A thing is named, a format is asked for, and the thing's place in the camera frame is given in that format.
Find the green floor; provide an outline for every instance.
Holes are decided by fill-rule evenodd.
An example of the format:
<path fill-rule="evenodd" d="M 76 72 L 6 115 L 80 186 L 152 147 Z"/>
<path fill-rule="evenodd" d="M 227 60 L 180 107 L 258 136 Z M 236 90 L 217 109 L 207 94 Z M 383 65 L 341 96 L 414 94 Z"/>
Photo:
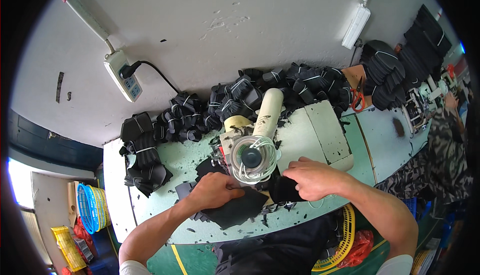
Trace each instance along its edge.
<path fill-rule="evenodd" d="M 99 187 L 103 188 L 103 170 L 96 172 L 98 178 Z M 390 245 L 388 242 L 384 242 L 378 232 L 373 226 L 355 210 L 356 218 L 356 230 L 368 229 L 372 230 L 374 234 L 374 247 L 369 256 L 363 260 L 363 262 L 355 267 L 347 267 L 343 269 L 332 268 L 324 272 L 312 272 L 312 274 L 329 274 L 334 272 L 335 275 L 342 274 L 375 274 L 380 268 L 381 264 L 385 261 L 388 255 Z M 431 238 L 432 234 L 441 226 L 440 220 L 433 219 L 430 216 L 426 216 L 419 222 L 418 232 L 418 247 L 417 251 L 421 249 Z M 112 237 L 112 244 L 116 248 L 117 252 L 120 248 L 120 243 L 117 241 L 113 227 L 108 227 L 110 235 Z M 175 245 L 179 259 L 187 274 L 195 275 L 211 275 L 215 271 L 217 257 L 212 252 L 212 244 L 192 244 L 192 245 Z M 147 261 L 147 267 L 150 272 L 156 275 L 168 274 L 168 275 L 182 275 L 183 271 L 179 265 L 177 258 L 171 245 L 166 245 L 159 249 L 152 258 Z"/>

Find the wooden board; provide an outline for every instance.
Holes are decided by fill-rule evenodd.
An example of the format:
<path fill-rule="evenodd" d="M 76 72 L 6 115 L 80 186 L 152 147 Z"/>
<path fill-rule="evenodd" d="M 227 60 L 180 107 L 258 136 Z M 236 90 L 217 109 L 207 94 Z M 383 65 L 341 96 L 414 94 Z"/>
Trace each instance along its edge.
<path fill-rule="evenodd" d="M 291 161 L 298 160 L 301 156 L 326 164 L 324 150 L 316 138 L 315 129 L 305 108 L 295 110 L 289 121 L 290 123 L 285 123 L 284 127 L 276 132 L 276 139 L 282 141 L 279 147 L 282 156 L 277 161 L 280 173 L 289 167 Z"/>
<path fill-rule="evenodd" d="M 77 219 L 77 197 L 75 189 L 75 181 L 67 183 L 67 197 L 68 197 L 68 219 L 70 221 L 70 227 L 75 226 L 75 220 Z"/>
<path fill-rule="evenodd" d="M 367 79 L 363 66 L 357 65 L 350 68 L 344 68 L 342 69 L 342 72 L 345 75 L 345 78 L 347 79 L 347 81 L 349 82 L 351 88 L 353 89 L 357 88 L 360 78 L 363 78 L 362 86 L 360 87 L 360 90 L 363 93 L 363 86 L 365 85 L 365 80 Z M 372 105 L 371 96 L 365 96 L 365 108 L 371 105 Z"/>
<path fill-rule="evenodd" d="M 315 134 L 324 151 L 328 164 L 333 164 L 350 155 L 349 144 L 343 135 L 342 127 L 328 101 L 305 106 Z"/>

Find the black knob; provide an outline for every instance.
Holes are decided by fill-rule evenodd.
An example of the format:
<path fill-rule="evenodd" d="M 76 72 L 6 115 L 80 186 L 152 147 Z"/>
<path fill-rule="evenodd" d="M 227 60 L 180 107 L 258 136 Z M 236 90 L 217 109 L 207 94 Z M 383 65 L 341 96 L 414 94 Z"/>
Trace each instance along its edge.
<path fill-rule="evenodd" d="M 242 152 L 241 161 L 249 169 L 258 167 L 258 165 L 262 162 L 260 151 L 254 148 L 245 149 Z"/>

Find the black power cord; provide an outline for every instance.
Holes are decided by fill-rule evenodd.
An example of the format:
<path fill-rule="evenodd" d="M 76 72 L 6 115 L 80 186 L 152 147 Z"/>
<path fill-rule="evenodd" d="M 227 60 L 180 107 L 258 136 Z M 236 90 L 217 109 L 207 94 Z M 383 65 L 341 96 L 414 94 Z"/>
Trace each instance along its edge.
<path fill-rule="evenodd" d="M 135 73 L 135 70 L 142 64 L 146 64 L 146 65 L 149 65 L 151 66 L 152 68 L 155 69 L 155 71 L 157 71 L 157 73 L 160 74 L 160 76 L 162 76 L 162 78 L 168 83 L 168 85 L 176 92 L 178 93 L 178 90 L 170 83 L 170 81 L 165 77 L 165 75 L 162 74 L 162 72 L 160 72 L 160 70 L 151 62 L 148 62 L 146 60 L 139 60 L 137 62 L 135 62 L 134 64 L 132 64 L 131 66 L 124 66 L 121 70 L 120 70 L 120 77 L 122 77 L 123 79 L 127 79 L 129 77 L 131 77 L 134 73 Z"/>
<path fill-rule="evenodd" d="M 353 50 L 352 59 L 350 60 L 350 65 L 349 65 L 348 67 L 351 67 L 351 66 L 352 66 L 353 57 L 355 57 L 355 53 L 357 52 L 357 49 L 363 47 L 363 44 L 362 44 L 362 41 L 361 41 L 360 38 L 357 39 L 357 41 L 355 42 L 354 46 L 355 46 L 355 49 Z"/>

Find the power strip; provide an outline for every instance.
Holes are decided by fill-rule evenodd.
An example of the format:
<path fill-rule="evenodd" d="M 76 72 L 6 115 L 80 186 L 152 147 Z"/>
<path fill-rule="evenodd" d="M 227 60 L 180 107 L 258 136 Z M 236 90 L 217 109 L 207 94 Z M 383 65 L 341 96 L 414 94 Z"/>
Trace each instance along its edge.
<path fill-rule="evenodd" d="M 355 17 L 353 18 L 348 30 L 346 31 L 345 37 L 342 41 L 342 46 L 348 49 L 353 48 L 353 45 L 360 36 L 360 33 L 362 32 L 363 27 L 367 23 L 369 17 L 370 10 L 367 7 L 363 6 L 363 4 L 360 4 L 357 9 L 357 13 L 355 14 Z"/>
<path fill-rule="evenodd" d="M 113 81 L 117 84 L 117 87 L 123 93 L 125 98 L 130 102 L 134 103 L 140 94 L 142 93 L 142 88 L 138 82 L 135 74 L 130 76 L 127 79 L 122 79 L 120 77 L 120 70 L 124 66 L 129 66 L 127 57 L 122 50 L 117 50 L 115 53 L 108 56 L 107 60 L 103 62 L 106 70 L 112 77 Z"/>

